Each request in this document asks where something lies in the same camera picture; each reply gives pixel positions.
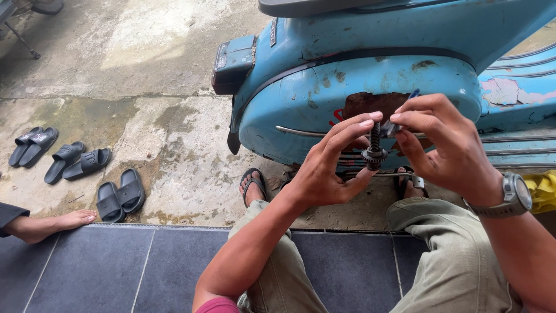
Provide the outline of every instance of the watch face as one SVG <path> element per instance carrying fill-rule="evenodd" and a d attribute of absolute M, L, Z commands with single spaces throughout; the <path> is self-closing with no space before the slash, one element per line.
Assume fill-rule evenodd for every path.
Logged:
<path fill-rule="evenodd" d="M 519 200 L 527 209 L 531 209 L 531 205 L 533 204 L 531 201 L 531 194 L 529 193 L 529 189 L 527 185 L 522 179 L 515 180 L 515 191 L 518 194 Z"/>

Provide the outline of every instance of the sleeve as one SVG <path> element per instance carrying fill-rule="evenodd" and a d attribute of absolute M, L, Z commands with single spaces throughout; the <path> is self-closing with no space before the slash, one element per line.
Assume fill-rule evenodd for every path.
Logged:
<path fill-rule="evenodd" d="M 240 313 L 237 304 L 224 297 L 205 302 L 195 313 Z"/>

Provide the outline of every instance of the yellow plastic bag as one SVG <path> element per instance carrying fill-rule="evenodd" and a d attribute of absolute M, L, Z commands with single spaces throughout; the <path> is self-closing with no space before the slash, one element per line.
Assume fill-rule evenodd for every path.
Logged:
<path fill-rule="evenodd" d="M 523 175 L 533 199 L 531 213 L 556 210 L 556 170 L 547 170 L 543 174 Z"/>

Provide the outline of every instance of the khaki pants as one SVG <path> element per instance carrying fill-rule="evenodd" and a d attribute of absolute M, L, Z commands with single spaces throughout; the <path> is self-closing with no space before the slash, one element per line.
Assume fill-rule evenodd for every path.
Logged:
<path fill-rule="evenodd" d="M 253 201 L 229 237 L 267 205 Z M 392 229 L 423 239 L 431 250 L 421 256 L 413 287 L 391 312 L 521 312 L 487 234 L 469 211 L 443 200 L 415 197 L 394 203 L 387 216 Z M 327 313 L 289 230 L 238 307 L 244 313 Z"/>

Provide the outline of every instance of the bare foot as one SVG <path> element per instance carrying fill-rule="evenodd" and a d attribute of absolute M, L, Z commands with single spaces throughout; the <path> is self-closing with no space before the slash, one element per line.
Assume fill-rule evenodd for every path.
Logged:
<path fill-rule="evenodd" d="M 253 178 L 261 180 L 261 176 L 259 175 L 259 173 L 257 171 L 253 172 Z M 243 191 L 245 188 L 245 184 L 247 183 L 247 181 L 251 179 L 251 175 L 247 175 L 247 178 L 244 179 L 243 182 L 241 182 L 241 186 L 240 186 L 240 194 L 241 196 L 243 196 Z M 261 189 L 259 188 L 259 186 L 255 183 L 251 183 L 249 184 L 249 188 L 247 189 L 247 193 L 245 194 L 245 203 L 247 203 L 247 206 L 251 205 L 251 202 L 253 202 L 254 200 L 264 200 L 265 197 L 262 194 Z"/>
<path fill-rule="evenodd" d="M 405 168 L 398 169 L 398 173 L 403 173 L 403 172 L 405 172 Z M 423 192 L 422 189 L 414 188 L 413 184 L 410 181 L 408 181 L 407 187 L 405 187 L 404 199 L 411 198 L 411 197 L 424 197 L 424 196 L 425 196 L 425 192 Z"/>
<path fill-rule="evenodd" d="M 92 210 L 79 210 L 62 216 L 47 218 L 19 216 L 9 222 L 2 230 L 27 243 L 37 243 L 56 232 L 91 224 L 96 216 L 97 213 Z"/>

